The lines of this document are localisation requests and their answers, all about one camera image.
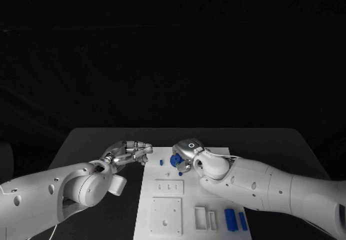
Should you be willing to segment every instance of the gray table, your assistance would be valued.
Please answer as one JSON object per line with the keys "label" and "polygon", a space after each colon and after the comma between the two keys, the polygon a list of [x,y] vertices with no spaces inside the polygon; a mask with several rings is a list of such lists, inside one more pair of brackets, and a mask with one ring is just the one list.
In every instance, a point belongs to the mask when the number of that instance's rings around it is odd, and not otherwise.
{"label": "gray table", "polygon": [[[289,128],[76,128],[48,169],[97,159],[106,147],[118,141],[141,141],[154,147],[171,147],[185,138],[197,138],[208,147],[227,147],[232,155],[263,162],[289,174],[330,180],[299,133]],[[106,193],[95,207],[72,215],[57,225],[51,240],[132,239],[142,172],[141,164],[125,166],[118,174],[126,179],[121,196]],[[245,214],[253,240],[332,239],[288,214],[246,208]],[[31,240],[47,240],[51,231],[53,228],[47,229]]]}

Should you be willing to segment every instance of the white cylinder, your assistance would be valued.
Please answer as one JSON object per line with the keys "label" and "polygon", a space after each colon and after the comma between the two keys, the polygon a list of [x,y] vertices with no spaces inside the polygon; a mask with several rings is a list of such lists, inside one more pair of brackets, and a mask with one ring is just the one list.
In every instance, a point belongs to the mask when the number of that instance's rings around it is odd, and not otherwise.
{"label": "white cylinder", "polygon": [[108,192],[110,194],[113,194],[115,196],[119,196],[125,184],[126,184],[126,179],[123,177],[118,176],[116,174],[113,174],[112,179],[110,179]]}

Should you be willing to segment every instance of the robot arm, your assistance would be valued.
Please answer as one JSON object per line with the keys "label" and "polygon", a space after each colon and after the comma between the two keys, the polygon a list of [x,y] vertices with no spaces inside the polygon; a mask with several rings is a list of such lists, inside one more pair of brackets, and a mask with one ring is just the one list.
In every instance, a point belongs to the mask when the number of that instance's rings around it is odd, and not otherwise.
{"label": "robot arm", "polygon": [[119,141],[99,160],[21,176],[0,185],[0,240],[25,240],[95,206],[106,191],[119,196],[125,164],[145,165],[152,146]]}
{"label": "robot arm", "polygon": [[255,160],[213,154],[194,138],[171,150],[177,170],[188,172],[193,166],[210,193],[255,211],[289,214],[346,239],[346,181],[298,176]]}

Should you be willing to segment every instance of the table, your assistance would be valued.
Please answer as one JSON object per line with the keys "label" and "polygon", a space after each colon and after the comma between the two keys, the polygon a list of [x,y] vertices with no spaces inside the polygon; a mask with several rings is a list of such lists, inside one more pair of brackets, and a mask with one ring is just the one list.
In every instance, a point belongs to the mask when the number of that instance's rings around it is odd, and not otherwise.
{"label": "table", "polygon": [[[76,128],[48,169],[97,159],[106,147],[118,141],[141,141],[155,147],[171,147],[185,138],[197,138],[204,146],[227,147],[232,155],[263,162],[289,174],[330,180],[301,134],[291,128]],[[96,206],[57,225],[51,240],[132,239],[142,172],[141,164],[126,164],[118,174],[126,179],[121,196],[106,193]],[[334,239],[288,214],[247,208],[245,214],[253,240]],[[51,231],[53,227],[31,240],[47,240]]]}

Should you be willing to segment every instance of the white tray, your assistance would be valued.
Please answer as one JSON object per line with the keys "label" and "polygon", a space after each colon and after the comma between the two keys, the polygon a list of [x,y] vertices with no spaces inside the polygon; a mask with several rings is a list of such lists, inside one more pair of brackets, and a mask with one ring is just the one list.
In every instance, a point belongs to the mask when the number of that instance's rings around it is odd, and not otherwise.
{"label": "white tray", "polygon": [[[207,147],[214,154],[229,155],[226,147]],[[177,169],[170,164],[171,147],[152,147],[152,153],[146,154],[148,162],[144,166],[138,210],[132,240],[250,240],[249,225],[247,230],[242,230],[239,212],[246,215],[243,207],[236,203],[224,200],[220,197],[206,195],[200,191],[198,175],[191,168],[187,173],[178,176]],[[152,194],[154,180],[183,180],[183,195],[157,195]],[[151,236],[148,234],[149,227],[149,209],[152,198],[181,198],[181,236]],[[207,231],[198,232],[194,230],[194,207],[204,207],[204,211],[214,212],[216,232],[210,231],[208,215],[206,214]],[[227,231],[224,209],[233,209],[237,231]]]}

